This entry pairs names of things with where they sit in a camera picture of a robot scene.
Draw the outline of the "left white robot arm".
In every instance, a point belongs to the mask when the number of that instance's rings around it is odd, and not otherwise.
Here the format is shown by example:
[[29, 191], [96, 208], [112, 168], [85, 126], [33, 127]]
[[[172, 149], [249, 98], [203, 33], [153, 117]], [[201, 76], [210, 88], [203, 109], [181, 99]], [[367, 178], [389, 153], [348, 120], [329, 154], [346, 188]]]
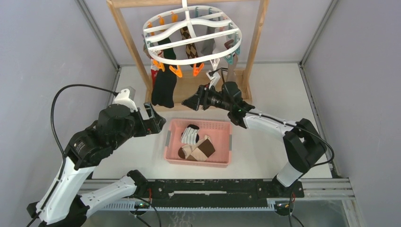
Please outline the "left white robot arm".
[[138, 170], [129, 171], [116, 182], [90, 193], [79, 194], [85, 180], [101, 161], [133, 137], [162, 131], [165, 118], [150, 103], [144, 104], [149, 118], [121, 104], [103, 109], [89, 127], [75, 133], [67, 144], [63, 163], [45, 196], [28, 204], [32, 220], [42, 227], [79, 227], [106, 205], [127, 196], [142, 197], [148, 181]]

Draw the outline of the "pink plastic basket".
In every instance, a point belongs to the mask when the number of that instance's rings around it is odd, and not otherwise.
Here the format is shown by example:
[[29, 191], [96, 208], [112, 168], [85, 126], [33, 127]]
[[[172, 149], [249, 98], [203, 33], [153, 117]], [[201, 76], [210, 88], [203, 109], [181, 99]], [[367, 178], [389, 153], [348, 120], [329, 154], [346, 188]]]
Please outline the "pink plastic basket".
[[226, 168], [231, 162], [231, 149], [231, 123], [173, 119], [164, 158], [170, 164]]

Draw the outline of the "brown argyle sock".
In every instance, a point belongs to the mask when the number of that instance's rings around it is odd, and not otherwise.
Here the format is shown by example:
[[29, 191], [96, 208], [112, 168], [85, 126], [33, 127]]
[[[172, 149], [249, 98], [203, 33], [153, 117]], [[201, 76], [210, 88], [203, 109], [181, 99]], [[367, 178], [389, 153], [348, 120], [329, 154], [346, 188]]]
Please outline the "brown argyle sock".
[[[182, 40], [186, 40], [186, 39], [190, 39], [191, 35], [189, 33], [188, 27], [182, 27], [180, 29], [180, 33], [182, 36]], [[197, 53], [197, 49], [196, 49], [196, 45], [195, 43], [189, 43], [185, 46], [185, 52], [186, 55], [188, 57], [188, 59], [194, 59], [194, 58], [198, 58], [198, 53]]]

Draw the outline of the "red christmas sock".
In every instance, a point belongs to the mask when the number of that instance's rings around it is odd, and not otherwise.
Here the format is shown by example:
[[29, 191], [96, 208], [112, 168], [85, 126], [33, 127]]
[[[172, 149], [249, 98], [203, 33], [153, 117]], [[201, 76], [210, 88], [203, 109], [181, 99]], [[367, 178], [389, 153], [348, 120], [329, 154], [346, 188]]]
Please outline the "red christmas sock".
[[159, 68], [154, 63], [154, 59], [152, 59], [152, 58], [151, 58], [150, 70], [151, 70], [152, 86], [154, 86], [156, 78], [157, 78], [157, 74], [158, 74], [158, 71], [159, 71]]

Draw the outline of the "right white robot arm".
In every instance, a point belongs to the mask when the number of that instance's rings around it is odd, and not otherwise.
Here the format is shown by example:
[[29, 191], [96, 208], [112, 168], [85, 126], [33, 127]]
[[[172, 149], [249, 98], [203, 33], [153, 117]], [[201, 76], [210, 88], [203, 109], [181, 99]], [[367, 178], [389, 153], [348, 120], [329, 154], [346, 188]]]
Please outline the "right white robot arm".
[[235, 82], [225, 82], [221, 91], [212, 85], [200, 85], [194, 95], [182, 101], [182, 105], [195, 111], [211, 106], [223, 109], [234, 125], [276, 136], [284, 144], [288, 159], [273, 178], [273, 190], [280, 197], [287, 196], [294, 182], [319, 165], [318, 160], [329, 147], [310, 120], [286, 121], [258, 111], [242, 98]]

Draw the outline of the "beige brown patch sock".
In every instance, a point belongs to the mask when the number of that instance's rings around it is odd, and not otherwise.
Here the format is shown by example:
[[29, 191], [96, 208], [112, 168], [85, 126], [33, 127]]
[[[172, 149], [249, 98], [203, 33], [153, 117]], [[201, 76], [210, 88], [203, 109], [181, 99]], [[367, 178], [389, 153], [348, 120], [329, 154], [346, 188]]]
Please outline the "beige brown patch sock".
[[186, 144], [178, 150], [178, 156], [188, 161], [205, 162], [216, 149], [214, 148], [210, 136], [205, 135], [196, 144]]

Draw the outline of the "white round clip hanger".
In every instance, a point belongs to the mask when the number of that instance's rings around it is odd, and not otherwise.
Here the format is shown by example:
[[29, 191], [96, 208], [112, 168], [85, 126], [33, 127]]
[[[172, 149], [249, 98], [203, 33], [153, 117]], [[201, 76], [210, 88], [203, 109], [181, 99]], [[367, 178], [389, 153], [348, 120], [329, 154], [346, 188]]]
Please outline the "white round clip hanger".
[[[183, 13], [185, 16], [181, 21], [173, 19], [171, 23], [159, 23], [158, 26], [152, 26], [152, 23], [157, 21], [157, 19], [164, 19], [167, 16], [175, 17], [180, 13]], [[175, 42], [171, 41], [166, 44], [158, 43], [169, 38], [173, 33], [185, 26], [188, 27], [191, 35], [190, 39]], [[210, 35], [197, 36], [193, 28], [194, 26], [214, 27], [218, 29], [218, 31]], [[149, 19], [143, 26], [143, 36], [146, 49], [156, 63], [166, 63], [177, 66], [196, 65], [199, 62], [203, 63], [205, 61], [216, 62], [220, 58], [232, 55], [232, 52], [239, 54], [238, 49], [242, 42], [242, 32], [240, 28], [222, 10], [205, 5], [188, 6], [186, 0], [182, 1], [181, 8], [157, 14]], [[210, 38], [231, 38], [234, 42], [233, 45], [226, 50], [216, 51], [211, 55], [205, 55], [194, 59], [171, 60], [158, 55], [159, 52], [167, 49], [186, 46], [189, 43], [203, 42]]]

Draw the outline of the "black white striped sock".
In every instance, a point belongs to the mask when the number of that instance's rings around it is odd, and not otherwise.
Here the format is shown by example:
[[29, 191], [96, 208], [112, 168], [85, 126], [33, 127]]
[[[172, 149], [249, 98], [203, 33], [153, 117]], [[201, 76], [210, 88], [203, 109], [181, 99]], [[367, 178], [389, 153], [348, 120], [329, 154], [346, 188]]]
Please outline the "black white striped sock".
[[189, 124], [181, 135], [181, 143], [194, 145], [199, 141], [200, 128], [197, 125]]

